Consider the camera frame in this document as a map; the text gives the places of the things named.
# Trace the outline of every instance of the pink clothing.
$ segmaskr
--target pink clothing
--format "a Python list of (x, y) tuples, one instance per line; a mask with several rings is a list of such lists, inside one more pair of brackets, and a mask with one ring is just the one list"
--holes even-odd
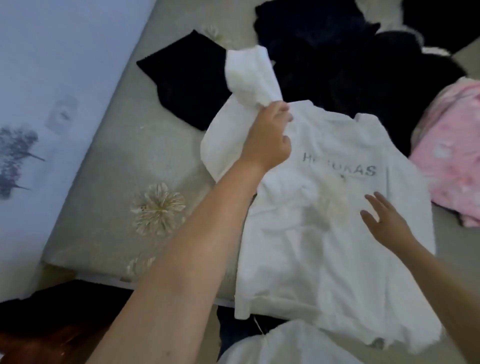
[(480, 81), (462, 78), (425, 111), (410, 160), (427, 177), (432, 201), (480, 227)]

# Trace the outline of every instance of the black garment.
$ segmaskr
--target black garment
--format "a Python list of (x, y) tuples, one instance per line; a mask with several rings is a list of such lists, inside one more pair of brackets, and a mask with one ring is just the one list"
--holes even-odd
[(216, 316), (220, 323), (221, 341), (218, 359), (236, 342), (249, 338), (250, 336), (261, 335), (262, 333), (267, 334), (270, 330), (286, 322), (286, 320), (280, 318), (263, 315), (251, 315), (246, 320), (237, 320), (234, 317), (234, 313), (235, 309), (230, 307), (219, 306), (216, 309)]
[(226, 54), (214, 41), (193, 31), (137, 65), (157, 85), (165, 108), (206, 130), (231, 95), (225, 80)]
[(366, 22), (354, 0), (273, 0), (256, 11), (285, 101), (373, 114), (406, 156), (425, 109), (466, 75), (450, 57), (423, 54), (411, 33), (376, 34), (379, 24)]
[(403, 0), (404, 24), (418, 30), (425, 45), (458, 52), (480, 36), (478, 2), (474, 0)]

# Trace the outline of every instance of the person's left arm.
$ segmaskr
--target person's left arm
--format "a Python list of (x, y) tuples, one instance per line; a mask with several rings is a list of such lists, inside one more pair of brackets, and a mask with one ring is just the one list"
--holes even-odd
[(291, 119), (283, 101), (259, 113), (240, 159), (177, 231), (88, 364), (195, 362), (250, 201), (264, 174), (290, 155), (283, 131)]

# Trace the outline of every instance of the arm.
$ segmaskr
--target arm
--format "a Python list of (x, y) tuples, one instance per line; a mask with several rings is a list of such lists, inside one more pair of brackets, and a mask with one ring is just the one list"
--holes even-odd
[(241, 157), (140, 281), (88, 364), (194, 363), (208, 315), (264, 174), (290, 155), (288, 104), (255, 120)]
[(380, 193), (366, 196), (377, 212), (361, 217), (368, 229), (411, 272), (425, 298), (469, 363), (480, 363), (480, 304), (413, 236), (405, 220)]

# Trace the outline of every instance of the hand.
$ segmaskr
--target hand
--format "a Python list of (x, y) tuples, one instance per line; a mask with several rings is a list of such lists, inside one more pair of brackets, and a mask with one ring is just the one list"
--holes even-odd
[(398, 254), (402, 249), (418, 243), (405, 219), (395, 207), (379, 192), (375, 196), (365, 195), (378, 214), (379, 221), (367, 211), (360, 211), (361, 218), (373, 237), (392, 253)]
[(293, 120), (284, 101), (275, 101), (258, 113), (243, 146), (240, 160), (253, 163), (267, 173), (284, 162), (291, 153), (290, 138), (283, 135)]

